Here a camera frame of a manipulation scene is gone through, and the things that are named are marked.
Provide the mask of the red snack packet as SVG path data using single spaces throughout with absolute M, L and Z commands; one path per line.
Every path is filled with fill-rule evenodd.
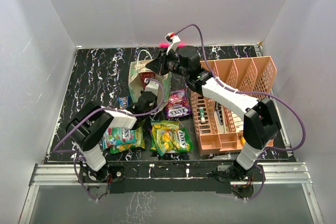
M 148 78 L 155 79 L 155 75 L 156 74 L 152 71 L 145 71 L 145 72 L 140 72 L 139 73 L 139 77 L 140 77 L 140 80 L 142 82 L 143 88 L 145 88 L 146 85 L 147 85 L 147 83 L 145 82 L 145 79 L 148 79 Z

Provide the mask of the green white paper bag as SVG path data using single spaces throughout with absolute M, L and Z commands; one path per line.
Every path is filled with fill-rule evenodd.
M 157 103 L 159 103 L 161 98 L 163 98 L 163 102 L 158 109 L 158 111 L 161 112 L 167 105 L 167 101 L 170 95 L 172 74 L 168 73 L 164 76 L 160 76 L 148 69 L 145 65 L 149 63 L 152 59 L 152 55 L 146 49 L 141 49 L 136 53 L 135 61 L 130 63 L 129 68 L 129 92 L 132 101 L 137 102 L 138 98 L 141 95 L 141 91 L 144 91 L 145 87 L 147 86 L 147 84 L 145 83 L 146 78 L 151 78 L 159 81 L 160 84 L 163 86 L 164 90 L 164 92 L 162 92 L 162 89 L 158 87 Z

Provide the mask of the blue snack packet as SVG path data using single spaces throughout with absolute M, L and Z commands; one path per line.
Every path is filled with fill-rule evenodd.
M 119 97 L 118 103 L 119 109 L 127 109 L 128 106 L 131 104 L 131 97 L 129 95 L 126 97 Z

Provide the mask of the purple snack box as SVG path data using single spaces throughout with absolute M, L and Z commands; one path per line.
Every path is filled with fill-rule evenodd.
M 181 118 L 192 114 L 192 108 L 185 89 L 171 91 L 165 106 L 165 115 L 168 119 Z

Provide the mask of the teal snack packet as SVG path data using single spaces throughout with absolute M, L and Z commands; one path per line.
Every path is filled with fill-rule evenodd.
M 136 142 L 136 134 L 134 130 L 123 128 L 108 128 L 102 137 L 102 146 L 108 149 L 112 146 L 123 144 L 133 144 Z

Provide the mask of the orange plastic desk organizer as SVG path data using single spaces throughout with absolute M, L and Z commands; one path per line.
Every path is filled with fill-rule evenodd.
M 201 66 L 213 69 L 231 89 L 244 92 L 269 92 L 277 73 L 270 56 L 201 61 Z M 205 97 L 196 92 L 190 96 L 198 152 L 202 156 L 240 152 L 244 114 L 263 96 L 247 98 L 213 83 L 213 90 L 207 90 Z

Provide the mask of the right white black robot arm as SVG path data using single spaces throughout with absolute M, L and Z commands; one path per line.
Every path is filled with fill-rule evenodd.
M 253 174 L 259 155 L 281 130 L 274 102 L 262 100 L 235 90 L 204 68 L 192 46 L 181 47 L 177 54 L 166 48 L 147 63 L 146 68 L 163 76 L 169 72 L 183 76 L 187 86 L 199 95 L 212 99 L 233 111 L 243 122 L 245 144 L 229 169 L 231 178 L 247 180 Z

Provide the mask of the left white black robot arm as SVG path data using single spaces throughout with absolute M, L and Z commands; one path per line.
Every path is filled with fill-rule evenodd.
M 156 91 L 141 91 L 137 102 L 125 109 L 103 108 L 89 102 L 67 123 L 65 139 L 70 138 L 79 148 L 79 157 L 96 181 L 104 181 L 109 173 L 99 145 L 105 133 L 111 129 L 130 136 L 132 131 L 140 129 L 157 107 L 157 94 Z

